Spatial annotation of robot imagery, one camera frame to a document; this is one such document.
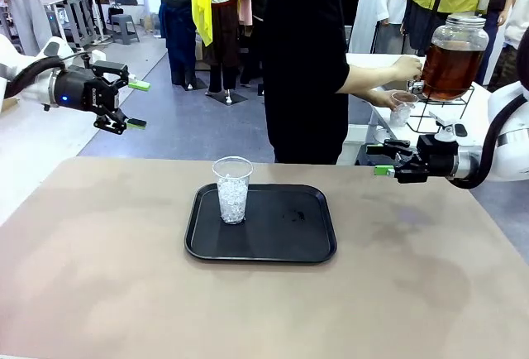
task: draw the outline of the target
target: jeans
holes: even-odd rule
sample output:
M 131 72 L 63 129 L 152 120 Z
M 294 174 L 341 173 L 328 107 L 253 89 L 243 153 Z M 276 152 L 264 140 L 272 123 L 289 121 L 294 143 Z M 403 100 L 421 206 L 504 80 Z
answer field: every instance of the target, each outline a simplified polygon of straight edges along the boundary
M 487 21 L 485 22 L 485 32 L 488 34 L 488 45 L 487 50 L 481 61 L 481 66 L 479 67 L 478 75 L 476 76 L 475 82 L 477 84 L 483 85 L 485 81 L 485 75 L 487 74 L 488 61 L 490 56 L 493 53 L 494 42 L 496 42 L 496 36 L 498 35 L 498 19 L 499 12 L 489 12 L 486 16 Z
M 162 37 L 166 39 L 173 84 L 197 84 L 195 76 L 195 31 L 191 0 L 162 0 L 160 7 Z

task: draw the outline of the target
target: stool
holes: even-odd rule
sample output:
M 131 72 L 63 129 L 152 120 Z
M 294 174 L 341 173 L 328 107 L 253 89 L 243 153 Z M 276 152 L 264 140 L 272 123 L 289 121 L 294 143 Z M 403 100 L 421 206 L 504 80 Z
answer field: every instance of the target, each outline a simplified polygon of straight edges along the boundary
M 126 28 L 126 24 L 128 22 L 132 23 L 132 26 L 134 27 L 134 32 L 129 32 Z M 123 41 L 123 45 L 130 45 L 131 44 L 131 38 L 136 38 L 138 42 L 140 41 L 140 37 L 138 36 L 138 31 L 136 30 L 136 26 L 134 25 L 134 21 L 132 20 L 132 16 L 130 14 L 116 14 L 112 16 L 112 25 L 119 24 L 119 27 L 121 29 L 121 32 L 115 32 L 112 30 L 112 40 L 115 42 L 116 39 L 121 39 Z

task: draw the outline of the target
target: plastic cup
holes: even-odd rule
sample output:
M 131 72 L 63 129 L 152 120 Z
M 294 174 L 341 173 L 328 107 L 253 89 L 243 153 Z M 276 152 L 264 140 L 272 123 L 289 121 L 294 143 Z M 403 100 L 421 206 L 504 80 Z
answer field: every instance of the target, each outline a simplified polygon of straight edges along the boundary
M 245 219 L 248 184 L 253 171 L 251 162 L 240 156 L 228 156 L 213 165 L 224 223 L 238 224 Z
M 397 104 L 397 109 L 391 112 L 389 121 L 392 126 L 404 127 L 407 120 L 412 116 L 412 109 L 415 108 L 419 97 L 408 92 L 395 92 L 391 98 Z

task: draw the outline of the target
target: robotic arm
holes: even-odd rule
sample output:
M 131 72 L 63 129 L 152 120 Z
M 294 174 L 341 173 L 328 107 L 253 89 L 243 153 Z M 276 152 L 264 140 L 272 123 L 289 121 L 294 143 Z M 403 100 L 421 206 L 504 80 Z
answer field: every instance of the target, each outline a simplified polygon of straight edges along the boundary
M 128 126 L 145 128 L 146 122 L 128 118 L 119 108 L 119 89 L 129 86 L 147 90 L 148 84 L 135 80 L 123 64 L 107 62 L 104 53 L 75 54 L 60 38 L 53 37 L 36 57 L 20 55 L 0 35 L 0 100 L 19 96 L 50 108 L 66 107 L 96 114 L 94 126 L 122 134 Z M 72 65 L 82 56 L 84 67 Z M 116 75 L 109 81 L 106 74 Z
M 460 121 L 436 118 L 437 134 L 420 136 L 417 150 L 407 141 L 387 140 L 368 153 L 386 155 L 396 166 L 378 166 L 376 175 L 389 175 L 402 184 L 445 177 L 462 189 L 485 180 L 529 180 L 529 30 L 518 49 L 520 82 L 495 92 L 488 101 L 490 127 L 483 144 L 468 137 Z

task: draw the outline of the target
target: black cable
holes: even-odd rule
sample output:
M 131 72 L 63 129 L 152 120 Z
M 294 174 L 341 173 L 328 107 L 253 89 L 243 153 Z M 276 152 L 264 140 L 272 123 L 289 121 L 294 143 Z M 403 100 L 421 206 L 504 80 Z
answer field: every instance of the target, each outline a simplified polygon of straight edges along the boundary
M 11 82 L 7 83 L 5 98 L 15 97 L 22 90 L 35 83 L 35 78 L 44 71 L 64 68 L 64 62 L 57 56 L 40 59 L 28 65 Z
M 74 54 L 69 55 L 67 57 L 64 57 L 63 59 L 60 59 L 60 60 L 61 61 L 66 61 L 66 60 L 69 60 L 69 59 L 73 59 L 73 58 L 77 57 L 78 55 L 89 55 L 91 53 L 92 53 L 91 51 L 80 51 L 79 53 L 74 53 Z
M 508 119 L 526 102 L 527 99 L 523 94 L 520 94 L 502 109 L 498 115 L 496 115 L 490 124 L 487 136 L 485 137 L 483 153 L 481 155 L 481 161 L 477 173 L 470 176 L 469 179 L 454 179 L 451 181 L 453 185 L 462 189 L 474 189 L 487 179 L 488 173 L 490 173 L 490 169 L 493 165 L 496 142 L 498 141 L 503 126 L 505 126 Z
M 431 29 L 434 27 L 434 24 L 436 22 L 437 12 L 439 11 L 440 5 L 441 5 L 441 0 L 436 0 L 433 4 L 433 8 L 431 9 L 430 16 L 428 18 L 428 23 L 426 26 L 426 30 L 424 31 L 424 34 L 422 35 L 421 49 L 419 49 L 418 51 L 418 55 L 420 57 L 423 57 L 426 54 L 426 50 L 429 47 L 428 41 L 431 40 L 429 36 L 431 33 Z

